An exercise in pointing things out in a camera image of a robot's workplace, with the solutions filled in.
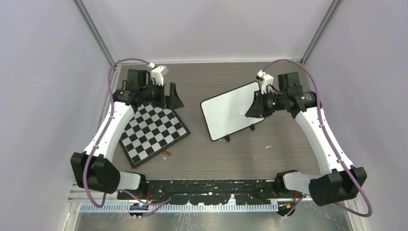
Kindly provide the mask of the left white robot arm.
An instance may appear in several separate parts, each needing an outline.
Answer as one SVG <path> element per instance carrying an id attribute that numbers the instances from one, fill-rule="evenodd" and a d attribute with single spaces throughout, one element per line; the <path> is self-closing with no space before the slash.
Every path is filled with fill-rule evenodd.
<path id="1" fill-rule="evenodd" d="M 139 70 L 125 87 L 113 93 L 108 113 L 89 145 L 73 153 L 70 163 L 80 188 L 112 194 L 129 190 L 136 199 L 147 195 L 146 177 L 118 170 L 113 165 L 115 148 L 121 144 L 132 163 L 138 165 L 189 134 L 176 109 L 183 103 L 175 83 L 165 94 L 167 68 Z"/>

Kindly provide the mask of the white whiteboard black frame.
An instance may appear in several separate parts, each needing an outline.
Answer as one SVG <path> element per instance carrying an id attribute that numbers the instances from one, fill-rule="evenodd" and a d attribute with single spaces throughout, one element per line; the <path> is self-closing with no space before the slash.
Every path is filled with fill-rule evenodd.
<path id="1" fill-rule="evenodd" d="M 255 124 L 264 121 L 264 118 L 236 115 L 248 111 L 257 90 L 259 84 L 253 81 L 200 102 L 210 140 L 230 141 L 231 134 L 246 128 L 254 130 Z"/>

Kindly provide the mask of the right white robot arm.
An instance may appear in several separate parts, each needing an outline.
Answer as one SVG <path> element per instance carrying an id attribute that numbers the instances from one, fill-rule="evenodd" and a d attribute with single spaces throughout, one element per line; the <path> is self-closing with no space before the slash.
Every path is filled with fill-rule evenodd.
<path id="1" fill-rule="evenodd" d="M 254 92 L 245 116 L 266 118 L 277 111 L 290 113 L 305 133 L 319 165 L 319 175 L 298 170 L 277 173 L 275 193 L 283 198 L 292 192 L 304 193 L 319 206 L 356 198 L 367 173 L 363 167 L 355 167 L 340 148 L 316 93 L 303 90 L 297 72 L 279 75 L 278 89 L 272 86 L 273 76 L 265 71 L 260 70 L 256 79 L 260 89 Z"/>

